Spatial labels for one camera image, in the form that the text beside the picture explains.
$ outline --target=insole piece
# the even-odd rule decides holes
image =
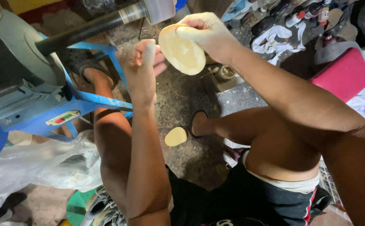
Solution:
[[[159,34],[159,45],[165,58],[177,70],[196,75],[206,64],[205,51],[194,41],[180,38],[175,30],[184,24],[165,27]]]
[[[186,141],[186,132],[182,127],[175,127],[164,138],[165,144],[171,147]]]

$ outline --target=sanding wheel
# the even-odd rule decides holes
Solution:
[[[144,0],[146,4],[146,18],[151,25],[168,20],[175,15],[173,0]]]

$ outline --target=white bottle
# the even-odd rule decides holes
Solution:
[[[304,17],[305,17],[304,11],[300,11],[299,13],[294,14],[292,17],[286,20],[286,27],[294,26],[296,23],[300,22]]]

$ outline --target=dusty floor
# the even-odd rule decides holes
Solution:
[[[128,45],[130,40],[136,40],[137,37],[157,40],[157,35],[163,27],[178,22],[184,14],[186,11],[180,12],[177,18],[155,26],[149,25],[147,21],[137,21],[110,31],[108,35],[103,36],[103,39],[109,41],[108,37],[110,37],[110,42],[120,47],[120,50],[123,46]],[[250,40],[245,37],[245,33],[237,32],[236,36],[245,46],[249,47]],[[293,29],[293,37],[296,37],[295,28]],[[317,34],[306,35],[304,42],[310,43],[315,37]],[[294,38],[292,44],[297,45],[298,40]],[[307,64],[304,65],[300,59],[303,59],[304,56],[302,55],[305,54],[309,56],[308,60],[313,60],[312,50],[313,46],[309,46],[307,54],[296,53],[298,54],[296,56],[296,54],[285,53],[280,57],[280,61],[283,62],[280,63],[279,61],[278,65],[298,76],[306,77],[309,70],[308,67],[305,67]],[[168,147],[164,143],[164,137],[171,129],[176,126],[188,127],[190,123],[188,103],[192,98],[190,90],[201,86],[200,78],[206,74],[206,70],[199,75],[188,76],[169,65],[167,70],[157,78],[155,110],[166,164],[178,177],[187,179],[206,189],[212,189],[223,182],[227,172],[222,160],[223,140],[221,138],[194,139],[189,136],[184,144],[175,147]],[[119,86],[120,93],[125,92],[122,85]],[[266,103],[248,84],[242,83],[228,91],[213,95],[209,105],[212,108],[210,117],[219,117],[246,108],[266,106]],[[23,191],[28,194],[28,198],[15,208],[16,214],[11,220],[39,226],[58,225],[62,219],[65,219],[67,200],[74,192],[36,185],[29,185]],[[317,217],[311,225],[352,225],[328,209],[326,212],[327,214]]]

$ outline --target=blue metal frame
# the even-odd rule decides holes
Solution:
[[[118,51],[115,46],[79,42],[77,44],[69,46],[68,48],[101,50],[99,53],[95,54],[95,58],[99,59],[103,56],[108,55],[109,58],[111,59],[111,62],[114,64],[114,67],[117,70],[117,73],[121,78],[121,81],[124,83],[125,86],[127,86],[127,83],[125,81],[124,71],[122,70],[121,65],[118,62],[114,53],[114,51]],[[40,114],[39,116],[36,116],[31,120],[25,121],[24,123],[20,123],[14,127],[5,129],[4,130],[5,132],[12,130],[19,130],[34,135],[45,136],[61,141],[70,142],[73,140],[72,138],[55,134],[52,133],[51,131],[60,126],[67,125],[72,136],[75,138],[78,135],[78,132],[76,131],[74,125],[72,124],[72,121],[98,108],[126,111],[126,113],[124,113],[124,116],[126,118],[130,118],[133,116],[132,104],[130,103],[77,90],[64,67],[63,69],[65,72],[65,81],[66,81],[65,88],[66,90],[68,90],[67,93],[69,93],[68,101],[60,103],[55,108],[47,110],[43,114]],[[70,121],[66,121],[56,126],[49,126],[46,124],[46,121],[49,121],[70,110],[78,110],[79,116],[73,118]]]

